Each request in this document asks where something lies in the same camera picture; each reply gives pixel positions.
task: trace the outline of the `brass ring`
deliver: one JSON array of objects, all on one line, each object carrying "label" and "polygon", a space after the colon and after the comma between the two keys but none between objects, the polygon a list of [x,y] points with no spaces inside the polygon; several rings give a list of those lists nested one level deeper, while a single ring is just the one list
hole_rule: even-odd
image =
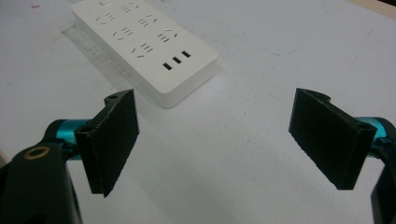
[{"label": "brass ring", "polygon": [[35,147],[25,153],[24,158],[28,161],[38,159],[47,155],[50,152],[49,147]]}]

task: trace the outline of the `power strip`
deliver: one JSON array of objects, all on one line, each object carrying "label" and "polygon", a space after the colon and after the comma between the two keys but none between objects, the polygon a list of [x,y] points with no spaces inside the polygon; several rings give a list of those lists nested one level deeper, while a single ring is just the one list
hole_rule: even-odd
[{"label": "power strip", "polygon": [[218,54],[143,0],[84,0],[72,10],[99,47],[165,108],[216,74]]}]

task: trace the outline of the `white table surface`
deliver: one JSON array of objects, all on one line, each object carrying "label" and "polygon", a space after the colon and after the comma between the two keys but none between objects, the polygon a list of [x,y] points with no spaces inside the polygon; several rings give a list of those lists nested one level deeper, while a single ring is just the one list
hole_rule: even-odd
[{"label": "white table surface", "polygon": [[336,190],[288,128],[296,88],[396,123],[396,20],[344,0],[149,0],[219,53],[218,73],[163,109],[79,30],[76,2],[0,0],[0,148],[12,158],[134,88],[141,133],[111,194],[67,164],[84,223],[373,223],[382,162]]}]

